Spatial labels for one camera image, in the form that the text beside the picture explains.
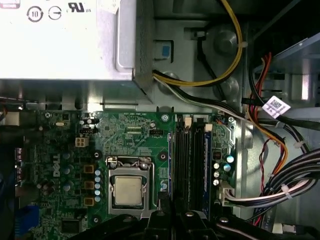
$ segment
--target barcode label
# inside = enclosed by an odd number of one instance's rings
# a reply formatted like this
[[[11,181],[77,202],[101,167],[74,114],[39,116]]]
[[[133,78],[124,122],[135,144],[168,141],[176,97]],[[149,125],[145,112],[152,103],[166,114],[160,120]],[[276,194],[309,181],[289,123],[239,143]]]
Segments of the barcode label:
[[[262,109],[274,119],[284,114],[290,108],[291,107],[288,104],[286,104],[276,96],[272,96],[269,101],[267,101],[262,107]]]

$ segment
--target cable tie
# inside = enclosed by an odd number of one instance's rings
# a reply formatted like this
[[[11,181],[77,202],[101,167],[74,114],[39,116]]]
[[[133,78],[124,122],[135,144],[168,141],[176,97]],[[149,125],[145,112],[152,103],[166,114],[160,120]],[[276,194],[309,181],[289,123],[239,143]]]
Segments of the cable tie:
[[[248,42],[247,41],[239,42],[238,47],[246,48],[248,47]]]
[[[287,186],[287,185],[285,185],[285,184],[282,184],[281,185],[281,190],[282,190],[282,192],[284,192],[285,193],[285,195],[286,195],[286,197],[288,198],[288,199],[292,199],[292,196],[290,195],[290,193],[289,193],[289,187]]]
[[[275,128],[276,129],[283,129],[285,127],[285,123],[281,122],[281,121],[278,121],[275,125]]]
[[[303,144],[305,144],[306,143],[306,141],[298,141],[298,142],[295,142],[294,144],[293,144],[293,146],[294,146],[294,148],[295,149],[299,149],[299,148],[301,148],[302,147],[302,145]]]

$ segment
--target dell logo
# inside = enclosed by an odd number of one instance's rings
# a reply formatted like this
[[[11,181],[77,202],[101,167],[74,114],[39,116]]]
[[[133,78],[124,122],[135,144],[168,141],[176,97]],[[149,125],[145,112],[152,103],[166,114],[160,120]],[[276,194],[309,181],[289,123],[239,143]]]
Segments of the dell logo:
[[[53,176],[60,177],[60,154],[53,156]]]

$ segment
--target blue port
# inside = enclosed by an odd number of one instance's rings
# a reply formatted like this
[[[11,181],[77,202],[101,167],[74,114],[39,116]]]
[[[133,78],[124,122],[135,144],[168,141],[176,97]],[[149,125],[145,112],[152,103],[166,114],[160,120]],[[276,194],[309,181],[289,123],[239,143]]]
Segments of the blue port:
[[[22,237],[39,225],[39,206],[26,206],[15,212],[15,236]]]

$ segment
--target red wire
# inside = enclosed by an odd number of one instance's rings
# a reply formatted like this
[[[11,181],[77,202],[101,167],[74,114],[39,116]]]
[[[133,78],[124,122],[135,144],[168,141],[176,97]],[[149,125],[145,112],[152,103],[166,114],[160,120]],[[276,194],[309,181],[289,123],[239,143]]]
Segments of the red wire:
[[[261,185],[260,185],[260,190],[261,190],[261,193],[264,192],[265,190],[265,168],[264,168],[264,160],[263,160],[263,156],[264,156],[264,153],[266,151],[266,148],[267,148],[267,144],[268,142],[271,140],[271,138],[268,138],[263,146],[262,146],[262,151],[259,155],[259,162],[260,162],[260,167],[261,167]]]
[[[259,216],[258,217],[258,219],[254,222],[254,224],[253,225],[255,225],[255,226],[257,226],[258,224],[259,224],[259,222],[260,222],[260,220],[261,220],[261,216]]]

